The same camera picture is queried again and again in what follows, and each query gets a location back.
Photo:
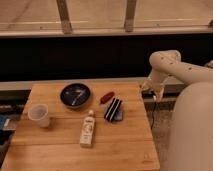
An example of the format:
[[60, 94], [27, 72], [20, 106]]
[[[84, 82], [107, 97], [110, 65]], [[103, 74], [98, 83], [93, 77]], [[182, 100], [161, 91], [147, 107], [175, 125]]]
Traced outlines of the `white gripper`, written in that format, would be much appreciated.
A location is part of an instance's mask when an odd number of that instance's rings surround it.
[[164, 85], [159, 82], [153, 81], [148, 77], [141, 85], [140, 90], [144, 91], [153, 91], [156, 99], [162, 99], [164, 93]]

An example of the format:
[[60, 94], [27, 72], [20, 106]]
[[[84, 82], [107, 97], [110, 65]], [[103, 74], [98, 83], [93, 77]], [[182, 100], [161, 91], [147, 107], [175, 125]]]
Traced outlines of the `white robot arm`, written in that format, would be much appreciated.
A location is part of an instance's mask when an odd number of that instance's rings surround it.
[[169, 76], [187, 85], [177, 97], [171, 122], [167, 171], [213, 171], [213, 69], [181, 61], [178, 50], [153, 52], [141, 91], [160, 102]]

